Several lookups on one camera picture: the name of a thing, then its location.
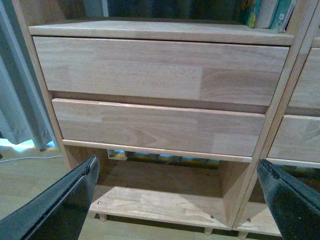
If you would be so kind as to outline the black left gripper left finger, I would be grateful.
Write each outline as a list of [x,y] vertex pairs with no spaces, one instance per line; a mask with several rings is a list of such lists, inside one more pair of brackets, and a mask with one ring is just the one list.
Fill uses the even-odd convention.
[[97,156],[48,187],[0,221],[2,240],[77,240],[100,172]]

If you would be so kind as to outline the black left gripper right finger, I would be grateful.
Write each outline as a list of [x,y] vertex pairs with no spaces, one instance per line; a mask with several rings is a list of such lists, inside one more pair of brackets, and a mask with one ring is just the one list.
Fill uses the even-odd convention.
[[256,172],[282,238],[318,240],[320,192],[266,159],[258,162]]

